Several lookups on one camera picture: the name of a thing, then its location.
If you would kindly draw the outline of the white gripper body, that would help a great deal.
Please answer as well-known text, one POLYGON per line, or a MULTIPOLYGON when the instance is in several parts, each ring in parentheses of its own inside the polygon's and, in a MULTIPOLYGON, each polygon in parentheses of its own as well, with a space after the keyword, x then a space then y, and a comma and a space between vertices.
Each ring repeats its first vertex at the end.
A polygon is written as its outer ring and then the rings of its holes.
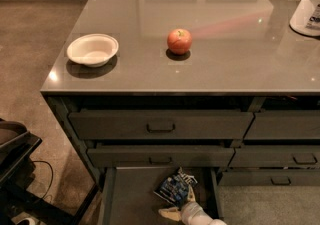
POLYGON ((189 202, 182 207, 181 220, 185 225, 210 225, 213 221, 197 202, 189 202))

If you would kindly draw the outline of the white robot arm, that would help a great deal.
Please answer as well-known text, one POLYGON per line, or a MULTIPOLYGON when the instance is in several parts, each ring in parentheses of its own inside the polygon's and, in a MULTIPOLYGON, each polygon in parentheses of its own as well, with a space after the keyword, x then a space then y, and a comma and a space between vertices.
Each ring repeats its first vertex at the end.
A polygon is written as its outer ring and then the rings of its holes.
POLYGON ((171 207, 159 209, 158 213, 167 219, 179 222, 184 225, 227 225, 220 219, 211 218, 203 208, 196 202, 192 187, 188 188, 187 203, 181 208, 171 207))

